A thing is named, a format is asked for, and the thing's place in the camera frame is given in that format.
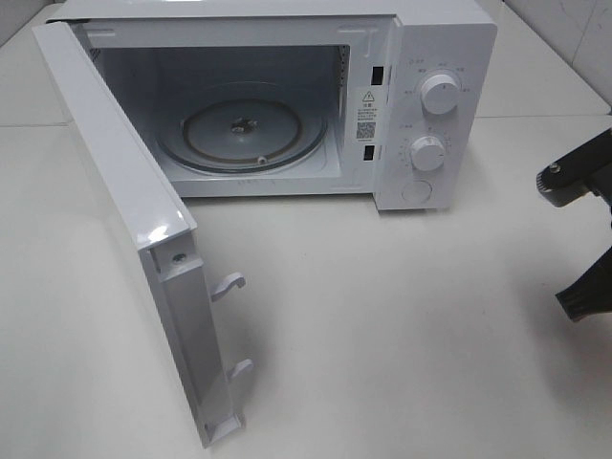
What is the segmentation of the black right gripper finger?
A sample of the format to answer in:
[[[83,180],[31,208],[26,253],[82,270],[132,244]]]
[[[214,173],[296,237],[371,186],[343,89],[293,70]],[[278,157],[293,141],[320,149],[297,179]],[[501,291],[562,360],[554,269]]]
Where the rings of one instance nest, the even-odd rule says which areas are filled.
[[[558,303],[571,321],[611,313],[611,262],[611,249],[608,249],[578,280],[556,294]]]
[[[535,182],[540,195],[556,208],[589,192],[611,207],[611,129],[548,164]]]

